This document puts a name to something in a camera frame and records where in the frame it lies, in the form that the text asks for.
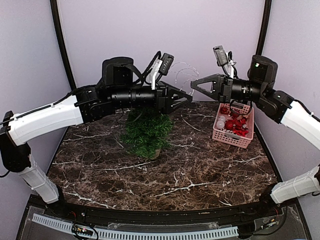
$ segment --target brown marble surface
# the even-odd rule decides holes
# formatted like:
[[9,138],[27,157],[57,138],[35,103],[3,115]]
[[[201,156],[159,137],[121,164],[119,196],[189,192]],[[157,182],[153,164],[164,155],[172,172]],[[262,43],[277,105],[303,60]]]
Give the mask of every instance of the brown marble surface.
[[147,162],[121,143],[128,109],[70,127],[48,176],[68,202],[101,208],[181,211],[256,202],[276,176],[256,135],[247,149],[211,139],[218,106],[191,103],[172,113],[171,147]]

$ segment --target green artificial tree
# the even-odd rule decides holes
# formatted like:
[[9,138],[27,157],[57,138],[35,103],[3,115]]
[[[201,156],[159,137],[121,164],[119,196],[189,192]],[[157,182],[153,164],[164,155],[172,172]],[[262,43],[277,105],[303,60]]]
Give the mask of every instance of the green artificial tree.
[[135,108],[128,114],[126,133],[122,141],[129,145],[129,152],[146,159],[154,159],[161,148],[169,146],[168,134],[173,122],[168,115],[154,108]]

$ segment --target white wall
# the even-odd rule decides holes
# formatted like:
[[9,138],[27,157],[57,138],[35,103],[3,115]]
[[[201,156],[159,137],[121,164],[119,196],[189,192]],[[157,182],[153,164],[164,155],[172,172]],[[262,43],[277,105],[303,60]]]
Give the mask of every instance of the white wall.
[[[54,102],[70,91],[50,1],[0,2],[0,119]],[[64,130],[29,142],[46,171]],[[0,160],[0,175],[6,170]],[[31,190],[15,173],[0,179],[0,239],[16,239]]]
[[[278,63],[274,88],[301,100],[320,116],[320,2],[272,2],[263,55]],[[256,122],[270,148],[283,180],[294,178],[320,164],[320,153],[304,138],[277,125],[260,111]],[[320,240],[320,198],[300,200],[312,238]]]
[[[187,62],[200,77],[222,72],[212,48],[232,50],[240,77],[256,51],[264,0],[60,0],[65,44],[76,84],[96,84],[105,59],[127,56],[143,72],[161,50]],[[185,68],[179,64],[172,68]],[[164,81],[175,84],[175,74]],[[179,75],[182,87],[187,75]],[[190,84],[185,88],[190,92]],[[195,93],[195,100],[208,100]]]

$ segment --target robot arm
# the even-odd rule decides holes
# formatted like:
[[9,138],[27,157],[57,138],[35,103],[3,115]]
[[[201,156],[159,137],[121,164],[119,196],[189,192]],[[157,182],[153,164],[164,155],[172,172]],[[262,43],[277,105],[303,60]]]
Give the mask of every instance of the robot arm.
[[[140,73],[128,57],[116,57],[102,64],[97,85],[84,86],[63,99],[25,113],[9,111],[0,129],[0,152],[4,167],[18,173],[47,204],[63,202],[63,193],[39,168],[28,141],[68,126],[87,124],[123,108],[157,108],[169,114],[192,97],[160,80],[167,75],[174,57],[158,52]],[[133,82],[133,73],[138,80]],[[151,86],[143,86],[151,74]]]
[[[232,59],[222,46],[213,48],[218,66],[230,66]],[[234,100],[250,101],[278,124],[296,131],[320,150],[320,121],[307,112],[303,103],[283,91],[273,89],[278,65],[272,60],[254,55],[248,72],[249,80],[214,74],[191,82],[191,88],[205,94],[220,103],[232,103]],[[206,90],[200,85],[211,83]],[[269,186],[260,196],[267,205],[280,204],[286,200],[320,191],[320,166],[291,180]]]

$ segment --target pink basket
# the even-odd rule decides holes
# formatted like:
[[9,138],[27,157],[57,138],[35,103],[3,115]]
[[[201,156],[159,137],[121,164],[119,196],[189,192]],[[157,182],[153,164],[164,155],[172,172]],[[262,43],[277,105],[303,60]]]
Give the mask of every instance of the pink basket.
[[[248,147],[249,143],[251,143],[252,139],[254,139],[254,115],[255,115],[254,109],[252,108],[251,112],[249,113],[249,118],[246,122],[246,125],[248,128],[248,133],[247,133],[246,137],[244,137],[244,136],[239,136],[237,134],[234,134],[233,132],[228,132],[225,129],[217,129],[216,128],[216,124],[217,124],[218,118],[220,116],[225,116],[226,120],[231,119],[230,116],[220,113],[220,109],[222,107],[226,107],[229,109],[230,104],[220,103],[218,113],[216,115],[214,125],[213,125],[212,139],[246,149]],[[237,110],[237,112],[239,112],[240,114],[245,114],[249,111],[250,106],[245,105],[245,104],[241,104],[241,103],[234,103],[234,104],[232,104],[232,109]]]

